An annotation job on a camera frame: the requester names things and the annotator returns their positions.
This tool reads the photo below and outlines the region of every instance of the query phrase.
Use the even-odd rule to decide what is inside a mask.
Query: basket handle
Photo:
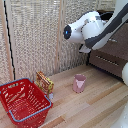
[[[23,118],[23,119],[21,119],[21,120],[17,120],[17,119],[15,119],[15,117],[14,117],[14,115],[13,115],[12,111],[11,111],[11,110],[9,110],[9,113],[11,114],[11,116],[12,116],[13,120],[14,120],[15,122],[22,122],[22,121],[27,120],[28,118],[30,118],[30,117],[32,117],[32,116],[34,116],[34,115],[38,114],[38,113],[40,113],[40,112],[42,112],[42,111],[44,111],[44,110],[46,110],[46,109],[50,108],[50,107],[52,106],[52,103],[51,103],[51,101],[46,97],[46,95],[44,95],[44,96],[45,96],[45,98],[49,101],[49,103],[50,103],[50,105],[49,105],[49,106],[47,106],[47,107],[45,107],[45,108],[43,108],[43,109],[41,109],[41,110],[39,110],[39,111],[37,111],[37,112],[35,112],[35,113],[33,113],[33,114],[29,115],[29,116],[27,116],[27,117],[25,117],[25,118]]]

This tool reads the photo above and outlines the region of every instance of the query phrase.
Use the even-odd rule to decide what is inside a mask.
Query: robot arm
[[[98,12],[86,12],[79,20],[65,27],[64,38],[96,50],[102,48],[127,19],[128,0],[117,0],[114,14],[105,25]]]

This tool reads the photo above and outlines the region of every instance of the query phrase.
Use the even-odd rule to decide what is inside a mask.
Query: cable
[[[106,13],[101,14],[100,16],[103,16],[103,15],[106,15],[106,14],[109,14],[109,13],[113,14],[113,12],[106,12]]]

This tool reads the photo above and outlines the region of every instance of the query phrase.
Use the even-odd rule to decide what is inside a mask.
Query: wicker wall
[[[114,11],[116,0],[98,0],[98,10]]]
[[[54,74],[60,0],[8,0],[16,79]]]
[[[13,80],[4,3],[0,0],[0,84]]]

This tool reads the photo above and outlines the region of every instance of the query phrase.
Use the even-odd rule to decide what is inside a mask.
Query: wooden panel
[[[87,77],[80,94],[72,90],[75,74]],[[53,108],[39,128],[110,128],[128,101],[125,84],[91,66],[82,65],[50,79],[55,84]],[[0,126],[15,128],[0,107]]]
[[[0,0],[0,84],[14,79],[4,1]]]
[[[97,50],[91,52],[89,62],[119,77],[122,77],[123,67],[127,63],[126,60]]]
[[[112,37],[117,42],[108,43],[99,49],[104,53],[128,60],[128,23],[124,24]]]

